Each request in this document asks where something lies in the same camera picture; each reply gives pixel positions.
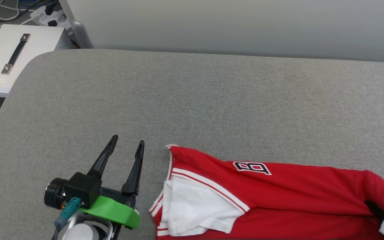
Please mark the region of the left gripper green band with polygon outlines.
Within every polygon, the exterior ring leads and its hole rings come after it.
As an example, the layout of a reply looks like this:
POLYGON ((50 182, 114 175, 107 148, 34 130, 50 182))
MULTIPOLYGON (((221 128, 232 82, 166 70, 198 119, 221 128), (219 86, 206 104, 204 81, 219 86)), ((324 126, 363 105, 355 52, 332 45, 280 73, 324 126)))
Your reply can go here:
MULTIPOLYGON (((112 155, 118 135, 113 135, 94 162, 88 176, 102 178, 109 157, 112 155)), ((136 208, 136 197, 140 190, 140 178, 143 167, 145 142, 141 140, 135 153, 135 161, 130 174, 123 184, 121 191, 100 187, 100 195, 89 208, 87 202, 81 204, 81 211, 101 219, 123 225, 128 229, 137 229, 140 223, 140 214, 136 208)))

